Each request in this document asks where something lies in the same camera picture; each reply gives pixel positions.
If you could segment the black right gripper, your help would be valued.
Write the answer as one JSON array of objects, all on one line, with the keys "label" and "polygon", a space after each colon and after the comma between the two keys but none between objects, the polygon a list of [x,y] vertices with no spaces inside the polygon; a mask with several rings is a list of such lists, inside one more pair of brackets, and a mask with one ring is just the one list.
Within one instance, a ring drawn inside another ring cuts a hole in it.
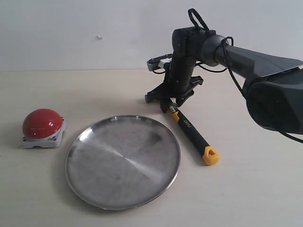
[{"label": "black right gripper", "polygon": [[145,102],[163,101],[169,95],[176,95],[177,106],[182,106],[187,99],[194,95],[193,88],[203,84],[203,79],[200,76],[193,77],[193,82],[191,81],[195,66],[196,60],[194,58],[173,55],[168,76],[164,79],[165,82],[148,92],[144,97]]}]

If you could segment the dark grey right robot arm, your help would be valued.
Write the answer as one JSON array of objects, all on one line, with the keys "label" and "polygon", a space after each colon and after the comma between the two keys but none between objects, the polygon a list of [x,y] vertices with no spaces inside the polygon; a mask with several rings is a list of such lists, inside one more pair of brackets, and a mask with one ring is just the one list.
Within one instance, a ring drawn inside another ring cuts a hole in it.
[{"label": "dark grey right robot arm", "polygon": [[252,119],[262,128],[282,133],[303,132],[302,61],[263,54],[228,43],[214,30],[200,27],[176,29],[173,53],[148,60],[148,70],[165,70],[164,81],[145,96],[146,102],[175,98],[178,106],[201,85],[193,76],[199,64],[222,65],[242,76],[240,91]]}]

